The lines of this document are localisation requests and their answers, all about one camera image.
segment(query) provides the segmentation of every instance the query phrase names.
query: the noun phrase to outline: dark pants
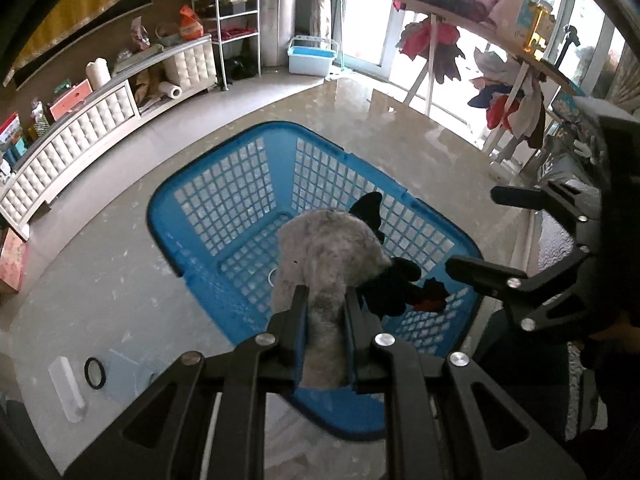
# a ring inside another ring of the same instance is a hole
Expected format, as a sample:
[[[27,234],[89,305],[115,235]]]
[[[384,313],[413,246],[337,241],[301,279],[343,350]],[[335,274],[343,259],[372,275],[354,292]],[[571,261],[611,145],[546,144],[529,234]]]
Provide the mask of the dark pants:
[[[569,405],[569,356],[566,344],[529,340],[495,312],[482,334],[474,360],[542,428],[564,442]]]

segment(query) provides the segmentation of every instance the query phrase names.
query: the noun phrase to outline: orange box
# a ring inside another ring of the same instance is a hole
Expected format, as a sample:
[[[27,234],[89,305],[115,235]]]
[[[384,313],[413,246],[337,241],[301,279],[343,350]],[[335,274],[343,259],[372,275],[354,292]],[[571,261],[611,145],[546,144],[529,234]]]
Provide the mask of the orange box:
[[[15,294],[20,291],[24,275],[27,244],[13,229],[2,231],[0,248],[0,292]]]
[[[80,84],[74,86],[71,90],[68,90],[66,94],[60,96],[50,107],[51,115],[54,120],[57,121],[60,117],[70,111],[71,108],[84,101],[84,98],[91,92],[91,83],[89,83],[88,79],[85,79]]]

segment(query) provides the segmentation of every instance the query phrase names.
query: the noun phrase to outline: bucket handle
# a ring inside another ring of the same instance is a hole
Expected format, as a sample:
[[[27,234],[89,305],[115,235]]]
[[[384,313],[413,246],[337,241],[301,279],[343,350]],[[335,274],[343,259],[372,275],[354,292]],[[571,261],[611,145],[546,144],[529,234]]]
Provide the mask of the bucket handle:
[[[340,44],[332,40],[331,38],[321,38],[320,36],[304,36],[303,34],[299,34],[291,38],[289,41],[289,49],[293,46],[294,41],[319,41],[320,43],[329,43],[336,52],[340,50]]]

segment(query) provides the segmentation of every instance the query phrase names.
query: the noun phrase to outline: white tufted panel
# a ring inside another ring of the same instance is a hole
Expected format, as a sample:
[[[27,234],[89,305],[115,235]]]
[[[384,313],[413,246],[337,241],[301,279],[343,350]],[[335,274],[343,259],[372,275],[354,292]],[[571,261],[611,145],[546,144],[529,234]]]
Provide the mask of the white tufted panel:
[[[182,90],[216,76],[216,63],[211,43],[203,43],[183,50],[165,59],[163,63],[167,79],[179,85]]]
[[[31,205],[79,156],[98,140],[134,116],[129,93],[120,87],[98,101],[66,128],[57,132],[18,175],[0,200],[0,205],[16,223]]]

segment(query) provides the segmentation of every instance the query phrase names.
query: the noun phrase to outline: orange plastic bag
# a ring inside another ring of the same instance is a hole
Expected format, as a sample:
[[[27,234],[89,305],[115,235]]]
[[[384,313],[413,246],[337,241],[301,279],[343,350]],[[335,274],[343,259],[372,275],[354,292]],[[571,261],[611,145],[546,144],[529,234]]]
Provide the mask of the orange plastic bag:
[[[184,41],[197,40],[204,34],[204,28],[198,21],[198,16],[190,6],[184,5],[180,9],[182,20],[180,21],[180,36]]]

